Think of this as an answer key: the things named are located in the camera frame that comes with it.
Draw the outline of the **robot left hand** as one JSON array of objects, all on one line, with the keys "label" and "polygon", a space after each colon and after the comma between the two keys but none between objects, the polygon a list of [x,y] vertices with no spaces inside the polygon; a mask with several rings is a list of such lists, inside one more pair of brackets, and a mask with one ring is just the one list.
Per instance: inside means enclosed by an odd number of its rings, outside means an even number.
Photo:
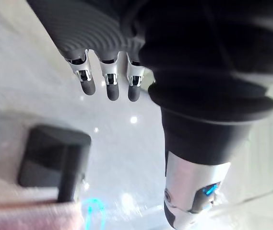
[{"label": "robot left hand", "polygon": [[128,98],[145,69],[165,135],[164,212],[187,230],[214,205],[236,148],[273,112],[273,0],[30,0],[29,6],[87,95],[99,58],[107,96],[119,97],[118,53],[128,58]]}]

